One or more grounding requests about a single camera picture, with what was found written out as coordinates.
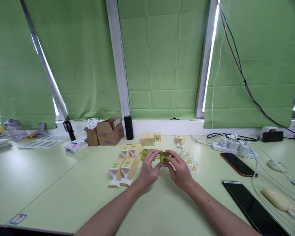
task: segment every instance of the red wire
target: red wire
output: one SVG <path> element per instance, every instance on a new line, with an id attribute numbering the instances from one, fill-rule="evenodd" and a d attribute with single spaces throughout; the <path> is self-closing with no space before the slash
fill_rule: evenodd
<path id="1" fill-rule="evenodd" d="M 244 77 L 244 75 L 243 75 L 243 72 L 241 71 L 241 69 L 240 69 L 240 67 L 239 67 L 239 65 L 238 65 L 238 62 L 237 62 L 237 60 L 236 60 L 236 57 L 235 57 L 235 54 L 234 54 L 234 52 L 233 52 L 232 46 L 230 45 L 230 42 L 229 42 L 229 39 L 228 39 L 228 36 L 227 36 L 227 32 L 226 32 L 226 28 L 225 28 L 225 24 L 224 24 L 224 19 L 223 19 L 222 13 L 221 13 L 221 11 L 220 11 L 220 8 L 219 8 L 219 12 L 220 12 L 220 16 L 221 16 L 221 19 L 222 19 L 222 23 L 223 23 L 223 27 L 224 27 L 224 30 L 225 30 L 225 35 L 226 35 L 226 39 L 227 39 L 227 42 L 228 42 L 229 48 L 230 48 L 230 50 L 231 50 L 231 52 L 232 52 L 232 54 L 233 54 L 233 57 L 234 57 L 234 59 L 235 59 L 236 65 L 237 65 L 237 67 L 238 67 L 238 69 L 239 69 L 239 72 L 240 72 L 240 74 L 242 75 L 242 77 L 243 77 L 243 79 L 244 79 L 244 83 L 246 84 L 246 87 L 247 87 L 248 93 L 250 94 L 250 96 L 251 96 L 251 98 L 253 99 L 254 103 L 259 107 L 260 111 L 261 111 L 265 116 L 267 116 L 267 114 L 264 112 L 264 110 L 262 109 L 262 107 L 261 107 L 261 106 L 260 106 L 255 100 L 254 100 L 254 98 L 253 98 L 253 96 L 252 96 L 252 94 L 251 94 L 251 92 L 250 92 L 250 90 L 249 90 L 249 87 L 248 87 L 247 81 L 246 81 L 246 79 L 245 79 L 245 77 Z M 282 126 L 283 128 L 285 128 L 285 129 L 287 129 L 287 130 L 289 130 L 290 132 L 292 132 L 292 133 L 295 134 L 294 131 L 291 131 L 290 129 L 286 128 L 285 126 L 283 126 L 283 125 L 281 125 L 281 124 L 275 122 L 272 118 L 270 118 L 270 119 L 271 119 L 275 124 L 277 124 L 277 125 L 279 125 L 279 126 Z"/>

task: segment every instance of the roller blind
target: roller blind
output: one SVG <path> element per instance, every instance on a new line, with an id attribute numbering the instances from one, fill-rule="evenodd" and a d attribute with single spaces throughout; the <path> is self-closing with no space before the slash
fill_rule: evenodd
<path id="1" fill-rule="evenodd" d="M 208 0 L 119 0 L 131 115 L 195 119 Z"/>
<path id="2" fill-rule="evenodd" d="M 121 116 L 105 0 L 26 0 L 69 119 Z"/>
<path id="3" fill-rule="evenodd" d="M 221 1 L 221 6 L 226 15 L 227 1 Z M 230 0 L 228 23 L 252 95 L 270 117 L 289 127 L 295 98 L 295 0 Z M 205 128 L 211 128 L 212 88 L 223 33 L 219 18 L 207 88 Z M 213 122 L 215 128 L 277 126 L 249 97 L 226 38 L 215 83 Z"/>
<path id="4" fill-rule="evenodd" d="M 0 0 L 0 116 L 55 128 L 48 80 L 33 45 L 20 1 Z"/>

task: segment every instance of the smartphone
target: smartphone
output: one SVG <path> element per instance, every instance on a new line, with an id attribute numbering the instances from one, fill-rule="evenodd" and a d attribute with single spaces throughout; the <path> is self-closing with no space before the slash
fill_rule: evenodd
<path id="1" fill-rule="evenodd" d="M 258 233 L 263 236 L 289 236 L 241 182 L 223 181 L 222 183 Z"/>
<path id="2" fill-rule="evenodd" d="M 221 152 L 221 156 L 230 164 L 238 174 L 245 177 L 252 177 L 255 173 L 249 166 L 242 162 L 237 156 L 233 153 Z"/>

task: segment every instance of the purple cap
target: purple cap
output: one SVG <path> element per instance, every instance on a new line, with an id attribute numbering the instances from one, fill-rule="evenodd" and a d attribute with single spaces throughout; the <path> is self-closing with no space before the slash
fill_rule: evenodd
<path id="1" fill-rule="evenodd" d="M 20 125 L 21 122 L 18 121 L 18 120 L 9 119 L 9 120 L 5 121 L 4 124 L 5 124 L 6 126 L 16 126 L 16 125 Z"/>

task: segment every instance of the forearm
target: forearm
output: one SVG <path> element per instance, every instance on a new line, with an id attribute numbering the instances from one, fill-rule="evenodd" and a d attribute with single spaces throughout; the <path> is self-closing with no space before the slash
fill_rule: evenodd
<path id="1" fill-rule="evenodd" d="M 187 191 L 220 236 L 260 236 L 251 226 L 208 194 L 198 183 Z"/>
<path id="2" fill-rule="evenodd" d="M 119 196 L 93 215 L 75 236 L 115 235 L 129 210 L 140 197 L 143 188 L 135 181 Z"/>

